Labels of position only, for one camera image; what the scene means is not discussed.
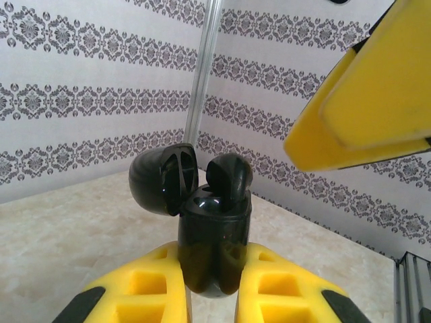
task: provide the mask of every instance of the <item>black earbud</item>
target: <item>black earbud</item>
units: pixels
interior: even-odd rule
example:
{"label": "black earbud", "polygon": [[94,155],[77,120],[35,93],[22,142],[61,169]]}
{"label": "black earbud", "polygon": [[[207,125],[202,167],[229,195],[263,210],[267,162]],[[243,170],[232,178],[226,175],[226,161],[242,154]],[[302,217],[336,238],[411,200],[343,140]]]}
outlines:
{"label": "black earbud", "polygon": [[252,181],[250,164],[237,153],[220,155],[207,166],[207,183],[221,197],[224,209],[243,201]]}

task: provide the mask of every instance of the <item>marble countertop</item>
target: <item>marble countertop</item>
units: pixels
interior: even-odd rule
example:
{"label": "marble countertop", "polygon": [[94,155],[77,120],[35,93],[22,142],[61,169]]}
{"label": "marble countertop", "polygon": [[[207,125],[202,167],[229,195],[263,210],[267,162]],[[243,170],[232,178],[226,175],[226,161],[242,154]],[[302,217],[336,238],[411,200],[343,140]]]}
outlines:
{"label": "marble countertop", "polygon": [[[94,279],[176,240],[177,225],[136,204],[126,172],[0,205],[0,321],[52,322]],[[392,260],[255,196],[250,241],[393,322]],[[235,301],[193,295],[193,321],[233,322]]]}

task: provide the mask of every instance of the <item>wall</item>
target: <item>wall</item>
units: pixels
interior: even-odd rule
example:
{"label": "wall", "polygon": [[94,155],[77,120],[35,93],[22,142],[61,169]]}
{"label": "wall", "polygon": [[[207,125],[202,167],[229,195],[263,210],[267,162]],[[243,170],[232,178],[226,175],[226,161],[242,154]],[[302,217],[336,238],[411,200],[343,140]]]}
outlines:
{"label": "wall", "polygon": [[193,0],[0,7],[0,203],[182,141],[205,16]]}
{"label": "wall", "polygon": [[346,48],[365,37],[391,2],[226,0],[199,164],[241,153],[253,164],[258,195],[387,256],[409,250],[429,258],[431,154],[305,174],[282,147]]}

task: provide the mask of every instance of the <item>open lid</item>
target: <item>open lid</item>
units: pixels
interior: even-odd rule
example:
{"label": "open lid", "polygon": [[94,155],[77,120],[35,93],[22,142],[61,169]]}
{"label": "open lid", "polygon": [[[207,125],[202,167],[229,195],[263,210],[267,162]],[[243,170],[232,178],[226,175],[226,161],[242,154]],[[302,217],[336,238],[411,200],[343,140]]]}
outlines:
{"label": "open lid", "polygon": [[139,154],[129,169],[129,185],[133,198],[145,210],[177,215],[198,187],[193,146],[179,143]]}

